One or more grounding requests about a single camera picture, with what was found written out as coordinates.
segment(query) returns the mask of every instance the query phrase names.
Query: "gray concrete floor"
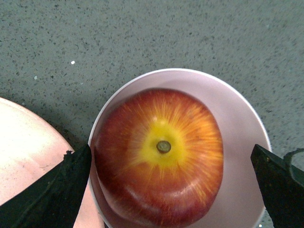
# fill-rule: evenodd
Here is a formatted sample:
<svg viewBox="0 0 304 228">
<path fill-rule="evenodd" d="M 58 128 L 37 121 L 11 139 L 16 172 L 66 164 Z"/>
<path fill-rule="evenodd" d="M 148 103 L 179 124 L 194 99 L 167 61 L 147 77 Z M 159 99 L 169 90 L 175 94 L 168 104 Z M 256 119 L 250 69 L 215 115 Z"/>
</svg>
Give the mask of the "gray concrete floor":
<svg viewBox="0 0 304 228">
<path fill-rule="evenodd" d="M 126 82 L 161 68 L 196 69 L 252 104 L 282 157 L 304 147 L 303 12 L 302 0 L 2 0 L 0 96 L 77 148 Z M 261 224 L 273 227 L 267 214 Z"/>
</svg>

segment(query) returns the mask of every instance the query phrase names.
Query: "apple stem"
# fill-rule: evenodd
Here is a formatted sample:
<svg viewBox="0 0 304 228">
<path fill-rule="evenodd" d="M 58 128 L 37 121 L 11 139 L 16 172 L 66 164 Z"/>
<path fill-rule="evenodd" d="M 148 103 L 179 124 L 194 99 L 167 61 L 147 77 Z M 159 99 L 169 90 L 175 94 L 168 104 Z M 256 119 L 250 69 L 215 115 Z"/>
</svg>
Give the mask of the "apple stem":
<svg viewBox="0 0 304 228">
<path fill-rule="evenodd" d="M 168 153 L 171 150 L 171 144 L 168 141 L 159 141 L 156 148 L 160 153 Z"/>
</svg>

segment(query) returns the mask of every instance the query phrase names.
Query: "pink plate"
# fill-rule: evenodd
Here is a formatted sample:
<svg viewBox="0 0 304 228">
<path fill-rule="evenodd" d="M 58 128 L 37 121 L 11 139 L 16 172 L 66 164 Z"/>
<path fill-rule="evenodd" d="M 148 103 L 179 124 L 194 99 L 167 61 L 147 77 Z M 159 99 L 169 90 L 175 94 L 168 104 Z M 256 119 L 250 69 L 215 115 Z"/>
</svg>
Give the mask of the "pink plate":
<svg viewBox="0 0 304 228">
<path fill-rule="evenodd" d="M 68 142 L 28 109 L 0 98 L 0 205 L 63 160 Z M 87 185 L 75 228 L 103 228 Z"/>
<path fill-rule="evenodd" d="M 210 211 L 187 228 L 255 228 L 265 207 L 250 155 L 255 144 L 271 150 L 263 123 L 250 103 L 220 79 L 189 69 L 162 69 L 139 76 L 122 86 L 103 106 L 91 131 L 94 153 L 99 130 L 107 115 L 126 98 L 149 88 L 183 91 L 203 102 L 215 116 L 224 144 L 224 175 Z M 115 214 L 105 200 L 94 163 L 90 185 L 95 202 L 110 228 L 142 228 Z"/>
</svg>

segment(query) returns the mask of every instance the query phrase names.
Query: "yellow apple top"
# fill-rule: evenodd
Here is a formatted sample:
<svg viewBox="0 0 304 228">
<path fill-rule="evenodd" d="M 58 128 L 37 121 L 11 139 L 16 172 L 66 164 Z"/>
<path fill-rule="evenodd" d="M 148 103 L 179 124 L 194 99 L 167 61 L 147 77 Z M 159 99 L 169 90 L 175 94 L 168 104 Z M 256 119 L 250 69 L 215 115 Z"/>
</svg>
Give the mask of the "yellow apple top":
<svg viewBox="0 0 304 228">
<path fill-rule="evenodd" d="M 110 113 L 95 147 L 107 203 L 146 227 L 185 227 L 210 209 L 223 176 L 217 122 L 176 90 L 138 93 Z"/>
</svg>

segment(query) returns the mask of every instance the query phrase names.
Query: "white bowl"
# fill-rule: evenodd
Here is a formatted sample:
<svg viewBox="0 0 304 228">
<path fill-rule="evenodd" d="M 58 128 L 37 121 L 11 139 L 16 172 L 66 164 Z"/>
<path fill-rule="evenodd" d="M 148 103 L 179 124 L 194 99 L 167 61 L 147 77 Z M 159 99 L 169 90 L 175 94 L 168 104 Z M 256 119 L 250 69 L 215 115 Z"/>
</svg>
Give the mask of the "white bowl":
<svg viewBox="0 0 304 228">
<path fill-rule="evenodd" d="M 265 207 L 250 160 L 257 143 L 271 150 L 267 132 L 249 102 L 233 87 L 203 72 L 162 69 L 135 78 L 121 87 L 103 106 L 89 138 L 94 154 L 95 139 L 104 119 L 126 98 L 148 88 L 170 88 L 188 93 L 203 102 L 215 116 L 224 145 L 224 175 L 210 211 L 188 228 L 255 228 Z M 115 214 L 99 185 L 94 160 L 90 186 L 95 202 L 109 228 L 139 228 Z"/>
</svg>

